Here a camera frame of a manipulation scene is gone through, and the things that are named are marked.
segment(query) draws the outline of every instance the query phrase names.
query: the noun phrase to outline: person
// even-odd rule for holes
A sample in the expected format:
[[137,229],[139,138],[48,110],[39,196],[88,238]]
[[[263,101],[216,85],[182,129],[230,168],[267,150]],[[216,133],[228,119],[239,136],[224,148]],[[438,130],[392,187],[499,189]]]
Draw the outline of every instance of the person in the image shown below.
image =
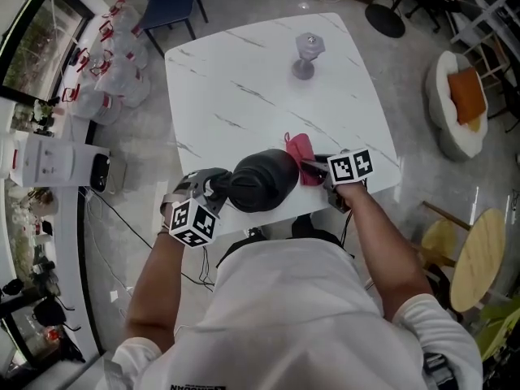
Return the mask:
[[[337,238],[303,217],[291,239],[257,234],[232,246],[204,319],[176,342],[184,246],[161,232],[99,388],[481,388],[475,341],[431,295],[409,242],[361,184],[336,189],[352,209],[382,314]],[[455,382],[443,387],[435,374]]]

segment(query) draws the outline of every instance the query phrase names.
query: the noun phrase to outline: sleeve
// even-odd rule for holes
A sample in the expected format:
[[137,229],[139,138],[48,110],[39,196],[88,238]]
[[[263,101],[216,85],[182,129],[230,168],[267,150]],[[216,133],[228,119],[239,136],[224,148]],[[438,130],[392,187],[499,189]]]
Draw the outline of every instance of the sleeve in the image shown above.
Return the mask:
[[392,321],[411,331],[424,353],[444,355],[461,390],[483,386],[480,352],[473,337],[428,294],[410,298]]
[[105,361],[105,374],[96,390],[122,390],[134,388],[146,368],[162,353],[159,347],[146,338],[130,338],[116,350],[111,361]]

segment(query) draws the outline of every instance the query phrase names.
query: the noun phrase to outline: round wooden table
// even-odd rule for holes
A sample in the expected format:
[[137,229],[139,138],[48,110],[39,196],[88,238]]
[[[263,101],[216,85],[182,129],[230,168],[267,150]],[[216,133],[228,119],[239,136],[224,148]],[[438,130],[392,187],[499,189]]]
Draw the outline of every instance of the round wooden table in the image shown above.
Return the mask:
[[505,249],[504,215],[493,208],[486,210],[469,231],[449,291],[458,312],[479,303],[500,269]]

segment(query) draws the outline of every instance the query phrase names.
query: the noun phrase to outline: lamp base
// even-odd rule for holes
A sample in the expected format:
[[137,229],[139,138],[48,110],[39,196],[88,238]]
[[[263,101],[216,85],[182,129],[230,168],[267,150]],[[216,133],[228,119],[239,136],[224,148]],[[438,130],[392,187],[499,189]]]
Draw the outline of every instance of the lamp base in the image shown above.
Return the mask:
[[402,37],[405,34],[405,24],[395,11],[380,4],[369,4],[365,9],[368,23],[378,32],[388,37]]

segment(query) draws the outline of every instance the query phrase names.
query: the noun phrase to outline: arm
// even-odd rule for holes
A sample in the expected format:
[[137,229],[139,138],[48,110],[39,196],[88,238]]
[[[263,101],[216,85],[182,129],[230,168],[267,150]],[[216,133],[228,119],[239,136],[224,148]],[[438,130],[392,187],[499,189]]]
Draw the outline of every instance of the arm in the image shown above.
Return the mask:
[[413,296],[431,294],[420,261],[379,204],[361,184],[344,184],[337,192],[352,208],[366,266],[383,301],[384,317]]
[[148,338],[163,353],[174,344],[183,252],[184,245],[173,237],[157,236],[128,308],[126,337]]

